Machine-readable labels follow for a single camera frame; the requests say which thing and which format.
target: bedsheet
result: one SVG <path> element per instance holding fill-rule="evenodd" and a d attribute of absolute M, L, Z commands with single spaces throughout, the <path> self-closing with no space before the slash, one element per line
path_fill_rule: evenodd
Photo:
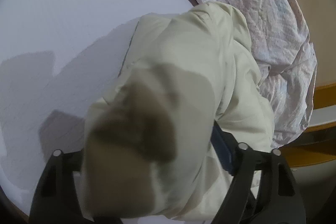
<path fill-rule="evenodd" d="M 207 1 L 228 3 L 244 14 L 252 54 L 262 74 L 260 92 L 274 111 L 272 147 L 295 140 L 309 124 L 317 65 L 308 26 L 297 1 L 197 0 Z"/>
<path fill-rule="evenodd" d="M 118 77 L 138 18 L 191 8 L 188 0 L 0 0 L 0 185 L 22 212 L 53 150 L 83 148 L 88 107 Z M 168 223 L 149 219 L 125 223 Z"/>

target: round metal rivet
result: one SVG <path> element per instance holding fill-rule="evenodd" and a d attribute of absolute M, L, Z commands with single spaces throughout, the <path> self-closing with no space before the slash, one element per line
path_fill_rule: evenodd
<path fill-rule="evenodd" d="M 55 150 L 54 152 L 53 152 L 53 156 L 54 157 L 58 157 L 59 155 L 61 155 L 62 154 L 62 151 L 61 150 L 59 150 L 59 149 L 57 149 L 57 150 Z"/>
<path fill-rule="evenodd" d="M 272 153 L 276 156 L 280 156 L 281 155 L 281 151 L 279 149 L 273 149 Z"/>
<path fill-rule="evenodd" d="M 238 147 L 242 150 L 247 150 L 249 146 L 246 143 L 239 143 Z"/>

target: blue strap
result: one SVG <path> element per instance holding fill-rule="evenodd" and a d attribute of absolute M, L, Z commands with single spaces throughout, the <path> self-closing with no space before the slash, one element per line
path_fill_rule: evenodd
<path fill-rule="evenodd" d="M 223 169 L 234 175 L 234 146 L 238 144 L 236 139 L 230 133 L 223 132 L 215 122 L 210 140 Z"/>

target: floral blanket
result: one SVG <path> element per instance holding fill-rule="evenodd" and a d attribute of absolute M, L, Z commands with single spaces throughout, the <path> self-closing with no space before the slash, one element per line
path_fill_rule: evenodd
<path fill-rule="evenodd" d="M 228 3 L 244 14 L 262 74 L 260 93 L 274 111 L 273 147 L 295 140 L 307 128 L 313 110 L 317 64 L 297 1 L 197 0 L 207 1 Z"/>

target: pink floral fabric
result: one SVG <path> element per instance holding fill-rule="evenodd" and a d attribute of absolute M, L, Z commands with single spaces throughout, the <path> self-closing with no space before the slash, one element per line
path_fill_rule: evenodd
<path fill-rule="evenodd" d="M 220 1 L 245 16 L 252 54 L 262 80 L 260 93 L 270 101 L 275 130 L 273 147 L 295 140 L 308 126 L 313 109 L 316 57 L 309 30 L 296 0 Z"/>

